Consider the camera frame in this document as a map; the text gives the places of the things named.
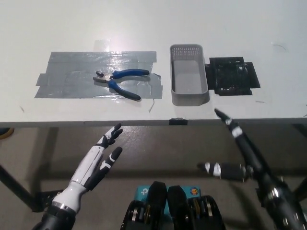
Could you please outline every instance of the floor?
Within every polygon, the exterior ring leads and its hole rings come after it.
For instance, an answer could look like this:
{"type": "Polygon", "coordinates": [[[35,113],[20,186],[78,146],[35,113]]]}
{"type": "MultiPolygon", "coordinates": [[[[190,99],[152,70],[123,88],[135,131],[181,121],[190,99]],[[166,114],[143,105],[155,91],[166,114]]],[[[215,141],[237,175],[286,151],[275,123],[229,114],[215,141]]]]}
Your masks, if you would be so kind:
{"type": "MultiPolygon", "coordinates": [[[[260,148],[269,165],[291,188],[307,175],[307,142],[290,125],[242,127],[260,148]]],[[[21,128],[0,141],[0,162],[23,186],[35,192],[63,189],[78,163],[108,127],[21,128]]],[[[197,171],[200,161],[242,162],[225,127],[124,127],[113,146],[124,151],[111,173],[82,199],[74,230],[119,230],[135,189],[154,180],[168,185],[199,185],[212,195],[227,229],[268,230],[272,221],[257,201],[253,181],[229,183],[197,171]]],[[[4,230],[31,229],[42,214],[32,213],[0,183],[0,225],[4,230]]]]}

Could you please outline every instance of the robotic arm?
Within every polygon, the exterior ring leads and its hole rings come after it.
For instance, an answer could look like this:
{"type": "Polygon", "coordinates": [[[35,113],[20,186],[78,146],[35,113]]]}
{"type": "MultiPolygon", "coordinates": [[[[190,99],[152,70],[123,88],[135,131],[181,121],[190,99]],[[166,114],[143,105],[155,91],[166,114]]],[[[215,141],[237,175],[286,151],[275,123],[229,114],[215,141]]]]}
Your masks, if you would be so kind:
{"type": "Polygon", "coordinates": [[[41,222],[33,230],[72,229],[75,216],[80,210],[82,195],[96,187],[122,152],[122,148],[117,147],[99,166],[103,157],[103,151],[109,145],[115,143],[115,139],[122,133],[123,130],[120,127],[121,124],[118,124],[111,128],[92,146],[80,162],[68,187],[53,199],[51,206],[44,213],[41,222]]]}
{"type": "Polygon", "coordinates": [[[247,137],[239,124],[223,112],[216,115],[227,125],[238,145],[246,166],[228,163],[200,163],[198,167],[221,179],[245,181],[249,177],[258,182],[258,199],[279,230],[306,230],[307,223],[298,199],[288,185],[273,175],[264,157],[247,137]]]}

